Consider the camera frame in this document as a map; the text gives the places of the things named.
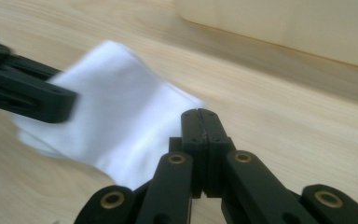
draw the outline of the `folded cloth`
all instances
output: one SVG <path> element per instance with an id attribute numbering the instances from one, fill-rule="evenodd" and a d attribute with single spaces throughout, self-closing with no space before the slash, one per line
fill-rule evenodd
<path id="1" fill-rule="evenodd" d="M 153 177 L 169 138 L 181 136 L 181 114 L 203 106 L 112 41 L 49 82 L 79 94 L 71 118 L 50 124 L 13 115 L 20 140 L 45 155 L 95 166 L 130 189 Z"/>

